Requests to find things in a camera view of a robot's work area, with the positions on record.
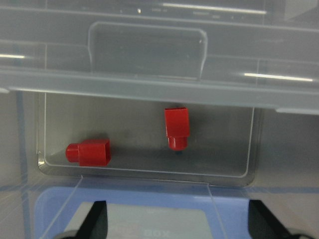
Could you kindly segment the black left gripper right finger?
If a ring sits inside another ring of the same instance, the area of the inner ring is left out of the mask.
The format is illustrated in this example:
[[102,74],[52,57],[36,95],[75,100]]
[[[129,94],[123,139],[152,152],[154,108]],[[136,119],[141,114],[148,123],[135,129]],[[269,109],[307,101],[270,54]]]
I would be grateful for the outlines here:
[[252,239],[288,239],[292,236],[260,200],[249,201],[248,232]]

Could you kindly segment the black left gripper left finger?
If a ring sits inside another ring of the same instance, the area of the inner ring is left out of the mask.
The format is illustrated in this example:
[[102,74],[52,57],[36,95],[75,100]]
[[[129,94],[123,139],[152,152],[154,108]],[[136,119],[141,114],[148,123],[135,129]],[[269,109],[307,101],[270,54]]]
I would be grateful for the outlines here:
[[106,239],[108,234],[107,202],[96,201],[75,235],[75,239]]

